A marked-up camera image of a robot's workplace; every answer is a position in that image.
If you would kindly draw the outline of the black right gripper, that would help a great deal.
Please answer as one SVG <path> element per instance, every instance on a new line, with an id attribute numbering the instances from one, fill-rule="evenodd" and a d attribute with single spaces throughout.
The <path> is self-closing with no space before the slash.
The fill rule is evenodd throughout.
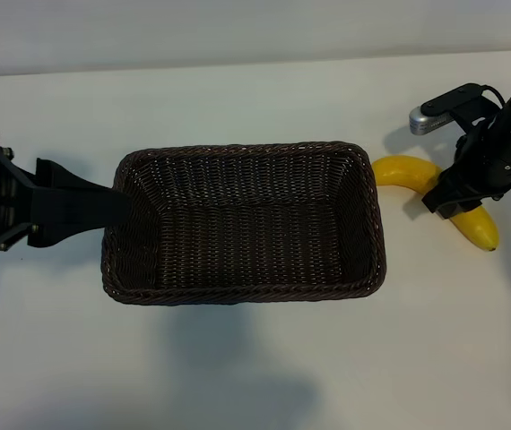
<path id="1" fill-rule="evenodd" d="M 451 219 L 480 207 L 483 198 L 502 198 L 510 188 L 511 112 L 502 110 L 467 135 L 459 157 L 422 202 L 431 213 Z"/>

